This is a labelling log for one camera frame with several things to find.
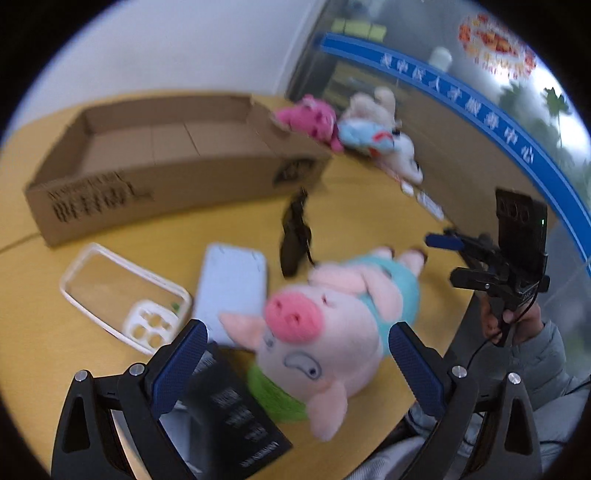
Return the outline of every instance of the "metal screw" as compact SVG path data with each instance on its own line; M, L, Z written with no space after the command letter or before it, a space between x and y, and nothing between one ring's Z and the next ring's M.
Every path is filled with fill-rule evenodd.
M88 372L86 370L79 370L76 372L76 375L74 375L74 380L81 382L86 380L86 377L88 377Z
M516 374L515 372L511 372L508 375L509 381L514 384L514 385L518 385L521 383L521 377L519 376L519 374Z
M467 376L468 372L461 365L456 365L452 368L452 374L454 377L464 378L465 376Z
M129 373L134 377L137 377L138 375L144 373L144 370L146 369L142 364L133 364L131 365L131 367L129 367Z

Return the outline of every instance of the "pig snout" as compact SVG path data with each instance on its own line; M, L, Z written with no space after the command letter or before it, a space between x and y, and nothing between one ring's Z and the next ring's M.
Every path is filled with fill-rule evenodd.
M324 329L322 311L314 301L298 292L271 297L265 306L265 321L282 342L307 343Z

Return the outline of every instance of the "white wall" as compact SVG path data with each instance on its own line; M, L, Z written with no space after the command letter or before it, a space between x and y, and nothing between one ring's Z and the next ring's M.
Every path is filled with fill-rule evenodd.
M45 69L11 129L58 109L144 89L283 94L326 0L126 0Z

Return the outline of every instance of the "pink plush toy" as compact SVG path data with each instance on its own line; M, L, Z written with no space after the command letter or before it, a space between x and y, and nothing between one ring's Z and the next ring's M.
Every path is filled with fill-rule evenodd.
M375 268L361 264L369 257L378 262ZM230 338L256 352L248 384L273 420L309 419L322 441L338 431L348 398L370 382L384 357L379 324L404 316L404 289L394 286L381 262L399 263L415 278L424 257L413 250L395 261L391 250L377 249L350 267L314 269L310 284L273 295L264 318L220 314Z
M319 142L326 143L335 152L342 152L336 125L336 113L326 102L305 95L299 103L274 114L281 128L302 132Z

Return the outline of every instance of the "person's hand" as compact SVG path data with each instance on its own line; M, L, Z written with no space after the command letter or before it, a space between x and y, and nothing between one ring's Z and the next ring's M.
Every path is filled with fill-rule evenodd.
M501 340L501 329L496 317L492 314L491 304L488 301L488 295L484 295L480 298L480 322L482 326L482 334L485 338L491 340L492 343L499 343ZM510 312L505 310L503 312L503 321L506 323L512 323L515 319L519 318L521 312L523 312L529 304L526 303L516 312ZM529 340L538 335L544 328L544 324L541 319L541 310L538 303L534 303L532 307L526 312L526 314L519 320L519 325L515 329L515 335L513 336L513 345L518 345L526 340Z

